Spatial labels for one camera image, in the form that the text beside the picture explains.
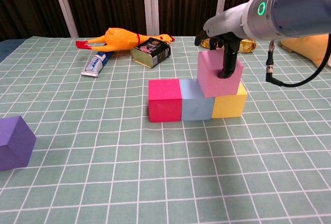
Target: black cable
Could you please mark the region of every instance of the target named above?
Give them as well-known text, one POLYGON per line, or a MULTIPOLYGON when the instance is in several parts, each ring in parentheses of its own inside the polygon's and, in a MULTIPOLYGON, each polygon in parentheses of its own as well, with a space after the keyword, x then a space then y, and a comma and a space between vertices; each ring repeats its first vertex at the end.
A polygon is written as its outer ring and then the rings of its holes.
POLYGON ((279 81, 276 78, 273 78, 273 65, 274 65, 274 61, 273 61, 273 49, 269 49, 268 51, 268 59, 266 62, 266 81, 278 86, 284 86, 284 87, 299 87, 302 86, 306 83, 308 83, 309 81, 313 80, 324 68, 324 66, 326 65, 327 61, 329 60, 331 55, 331 34, 328 35, 328 42, 327 42, 327 48, 326 48, 326 52, 324 55, 324 58, 322 60, 322 63, 320 64, 320 66, 317 68, 317 70, 308 78, 306 78, 305 80, 298 82, 298 83, 293 83, 293 84, 288 84, 288 83, 284 83, 282 81, 279 81))

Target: purple foam block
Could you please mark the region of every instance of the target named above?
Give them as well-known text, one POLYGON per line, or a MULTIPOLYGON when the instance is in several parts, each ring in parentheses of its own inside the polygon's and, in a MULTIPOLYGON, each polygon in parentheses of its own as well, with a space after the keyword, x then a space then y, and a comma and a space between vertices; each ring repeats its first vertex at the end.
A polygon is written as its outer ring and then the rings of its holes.
POLYGON ((26 167, 35 143, 22 117, 0 118, 0 171, 26 167))

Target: green led ring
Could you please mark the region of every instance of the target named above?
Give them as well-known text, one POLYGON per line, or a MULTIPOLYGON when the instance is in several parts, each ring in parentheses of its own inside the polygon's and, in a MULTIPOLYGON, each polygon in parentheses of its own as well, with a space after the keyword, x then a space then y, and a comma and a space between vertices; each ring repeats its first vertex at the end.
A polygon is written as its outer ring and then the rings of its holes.
POLYGON ((261 2, 260 3, 260 5, 259 5, 259 7, 258 7, 258 15, 263 15, 264 14, 264 12, 265 12, 265 2, 261 2))

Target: light blue foam block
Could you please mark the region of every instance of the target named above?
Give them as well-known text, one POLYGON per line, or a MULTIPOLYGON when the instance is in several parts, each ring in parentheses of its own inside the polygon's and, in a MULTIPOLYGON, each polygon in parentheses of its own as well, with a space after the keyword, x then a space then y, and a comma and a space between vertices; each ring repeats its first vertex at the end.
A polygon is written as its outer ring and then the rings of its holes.
POLYGON ((180 79, 182 91, 182 121, 201 121, 212 118, 215 98, 205 98, 198 80, 180 79))

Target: rubber chicken's red feet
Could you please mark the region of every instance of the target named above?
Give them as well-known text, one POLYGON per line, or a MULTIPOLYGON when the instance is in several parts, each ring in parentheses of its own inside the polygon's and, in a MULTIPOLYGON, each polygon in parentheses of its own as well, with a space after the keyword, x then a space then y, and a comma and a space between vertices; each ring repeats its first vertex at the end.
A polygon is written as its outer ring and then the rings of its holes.
POLYGON ((78 49, 88 49, 91 50, 91 47, 87 45, 87 41, 76 41, 76 47, 78 49))

